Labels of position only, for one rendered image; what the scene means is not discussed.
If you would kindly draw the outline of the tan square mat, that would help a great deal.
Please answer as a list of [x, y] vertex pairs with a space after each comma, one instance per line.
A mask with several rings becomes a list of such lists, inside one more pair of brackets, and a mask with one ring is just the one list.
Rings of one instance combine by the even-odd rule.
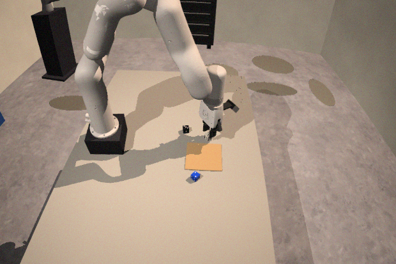
[[221, 144], [187, 143], [185, 169], [222, 171]]

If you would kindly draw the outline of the blue die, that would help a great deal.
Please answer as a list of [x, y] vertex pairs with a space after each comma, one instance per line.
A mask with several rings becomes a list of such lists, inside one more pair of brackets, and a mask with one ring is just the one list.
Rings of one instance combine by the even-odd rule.
[[200, 174], [199, 174], [198, 172], [194, 171], [194, 172], [191, 174], [191, 179], [192, 179], [193, 181], [196, 182], [199, 178], [200, 178]]

